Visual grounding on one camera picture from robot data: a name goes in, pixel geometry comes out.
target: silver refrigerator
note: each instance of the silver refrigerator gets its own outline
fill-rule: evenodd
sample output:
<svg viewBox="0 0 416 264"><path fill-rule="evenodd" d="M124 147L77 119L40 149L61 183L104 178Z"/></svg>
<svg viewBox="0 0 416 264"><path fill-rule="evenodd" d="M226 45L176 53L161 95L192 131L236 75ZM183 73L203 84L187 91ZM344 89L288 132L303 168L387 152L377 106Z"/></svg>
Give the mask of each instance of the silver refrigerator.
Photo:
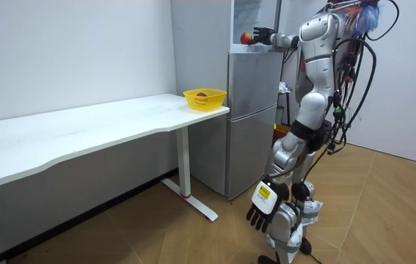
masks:
<svg viewBox="0 0 416 264"><path fill-rule="evenodd" d="M271 151L282 54L229 54L226 116L189 126L191 175L232 199L264 173Z"/></svg>

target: wooden floor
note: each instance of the wooden floor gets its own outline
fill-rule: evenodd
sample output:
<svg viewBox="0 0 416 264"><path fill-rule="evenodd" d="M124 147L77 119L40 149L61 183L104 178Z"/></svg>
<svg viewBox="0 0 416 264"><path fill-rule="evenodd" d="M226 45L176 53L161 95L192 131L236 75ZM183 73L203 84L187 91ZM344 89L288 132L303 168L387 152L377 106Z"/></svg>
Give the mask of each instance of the wooden floor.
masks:
<svg viewBox="0 0 416 264"><path fill-rule="evenodd" d="M308 238L323 264L416 263L416 162L348 146L310 176L325 202ZM274 256L245 220L252 189L229 202L193 180L210 223L162 184L11 260L29 263L256 264ZM295 264L314 263L300 253Z"/></svg>

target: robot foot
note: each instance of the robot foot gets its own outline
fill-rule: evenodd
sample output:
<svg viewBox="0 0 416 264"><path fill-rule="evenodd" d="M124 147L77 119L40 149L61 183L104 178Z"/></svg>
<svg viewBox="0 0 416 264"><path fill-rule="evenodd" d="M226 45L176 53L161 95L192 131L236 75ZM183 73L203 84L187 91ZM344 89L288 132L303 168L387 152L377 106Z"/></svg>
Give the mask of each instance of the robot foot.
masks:
<svg viewBox="0 0 416 264"><path fill-rule="evenodd" d="M272 260L267 256L259 256L258 257L258 264L280 264L277 261Z"/></svg>
<svg viewBox="0 0 416 264"><path fill-rule="evenodd" d="M301 244L300 251L302 252L302 254L304 254L306 256L310 256L312 254L312 245L310 244L308 239L306 239L306 238L302 239L302 244Z"/></svg>

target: yellow basket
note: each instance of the yellow basket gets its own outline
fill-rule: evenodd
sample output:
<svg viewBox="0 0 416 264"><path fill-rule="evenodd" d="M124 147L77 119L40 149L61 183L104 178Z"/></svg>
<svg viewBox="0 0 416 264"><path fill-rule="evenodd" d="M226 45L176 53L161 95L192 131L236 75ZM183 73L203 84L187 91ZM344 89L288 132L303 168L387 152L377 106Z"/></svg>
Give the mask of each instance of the yellow basket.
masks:
<svg viewBox="0 0 416 264"><path fill-rule="evenodd" d="M194 89L183 93L188 105L199 111L212 111L219 108L224 103L225 91L219 89Z"/></svg>

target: red fruit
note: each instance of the red fruit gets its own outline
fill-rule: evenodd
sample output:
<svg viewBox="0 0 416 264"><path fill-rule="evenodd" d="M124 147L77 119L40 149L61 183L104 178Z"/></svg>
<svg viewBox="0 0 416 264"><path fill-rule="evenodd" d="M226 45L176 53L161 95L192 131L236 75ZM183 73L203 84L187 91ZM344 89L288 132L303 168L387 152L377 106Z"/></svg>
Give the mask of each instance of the red fruit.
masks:
<svg viewBox="0 0 416 264"><path fill-rule="evenodd" d="M249 32L244 32L240 37L240 43L244 45L248 45L250 40L253 40L253 37Z"/></svg>

